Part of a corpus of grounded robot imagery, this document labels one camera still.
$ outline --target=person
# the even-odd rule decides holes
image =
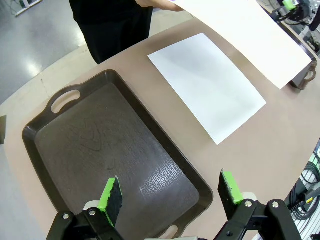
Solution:
[[[181,11],[168,0],[69,0],[97,64],[149,37],[153,8]]]

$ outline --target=brown table surface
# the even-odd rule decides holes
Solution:
[[[205,33],[234,62],[267,102],[220,145],[214,143],[148,59],[149,54],[199,33]],[[122,76],[213,190],[212,205],[189,225],[184,236],[213,239],[224,225],[226,215],[217,191],[221,169],[232,171],[240,189],[255,193],[261,203],[284,199],[320,137],[318,77],[304,91],[296,92],[288,85],[279,90],[232,45],[196,19],[129,48],[71,84],[83,83],[107,69],[116,70]],[[7,133],[4,146],[31,212],[45,234],[57,212],[29,159],[22,130],[46,103]]]

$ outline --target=hand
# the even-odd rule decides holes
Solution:
[[[173,2],[168,0],[135,0],[143,8],[154,7],[162,10],[169,10],[174,12],[183,11],[183,9]]]

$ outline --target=tray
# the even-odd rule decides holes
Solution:
[[[52,106],[79,91],[58,113]],[[174,237],[213,201],[213,193],[113,70],[56,93],[22,138],[57,211],[82,211],[119,177],[123,204],[116,228],[124,239]]]

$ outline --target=white paper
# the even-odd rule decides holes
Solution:
[[[175,0],[238,49],[279,89],[310,62],[255,0]]]
[[[243,73],[203,33],[149,58],[217,145],[266,104]]]

